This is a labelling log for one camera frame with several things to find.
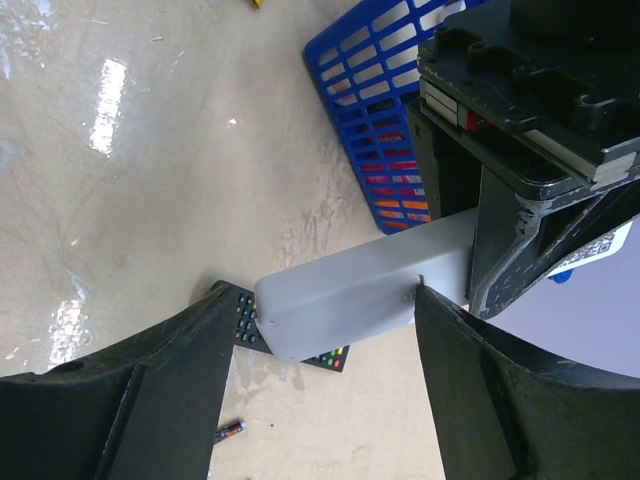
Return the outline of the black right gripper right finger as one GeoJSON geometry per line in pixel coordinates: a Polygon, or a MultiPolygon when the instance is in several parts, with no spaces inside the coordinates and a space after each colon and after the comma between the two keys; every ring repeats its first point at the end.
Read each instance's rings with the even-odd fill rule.
{"type": "Polygon", "coordinates": [[[446,478],[638,478],[637,378],[543,350],[425,285],[415,327],[446,478]]]}

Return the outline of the white air conditioner remote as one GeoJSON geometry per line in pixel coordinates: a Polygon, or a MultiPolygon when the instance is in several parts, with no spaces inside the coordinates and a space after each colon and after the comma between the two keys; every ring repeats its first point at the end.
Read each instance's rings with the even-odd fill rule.
{"type": "Polygon", "coordinates": [[[476,221],[469,209],[263,278],[301,294],[315,342],[351,345],[412,323],[421,284],[466,305],[476,221]]]}

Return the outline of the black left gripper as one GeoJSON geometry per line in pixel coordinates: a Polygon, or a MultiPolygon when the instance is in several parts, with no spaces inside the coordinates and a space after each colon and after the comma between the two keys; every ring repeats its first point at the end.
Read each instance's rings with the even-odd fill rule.
{"type": "Polygon", "coordinates": [[[474,200],[491,172],[524,198],[639,193],[639,5],[490,1],[417,53],[412,115],[431,200],[474,200]]]}

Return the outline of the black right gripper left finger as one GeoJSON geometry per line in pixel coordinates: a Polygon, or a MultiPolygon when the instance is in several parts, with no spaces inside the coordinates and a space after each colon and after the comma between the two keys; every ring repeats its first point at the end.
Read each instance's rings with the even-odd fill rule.
{"type": "Polygon", "coordinates": [[[203,479],[234,347],[235,291],[43,374],[1,380],[5,479],[203,479]]]}

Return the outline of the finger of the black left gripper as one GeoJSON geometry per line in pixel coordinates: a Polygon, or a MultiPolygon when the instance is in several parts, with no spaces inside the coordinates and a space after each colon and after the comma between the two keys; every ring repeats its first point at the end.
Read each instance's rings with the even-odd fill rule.
{"type": "Polygon", "coordinates": [[[484,169],[467,286],[471,314],[496,316],[567,257],[638,216],[638,176],[601,191],[580,187],[531,200],[484,169]]]}

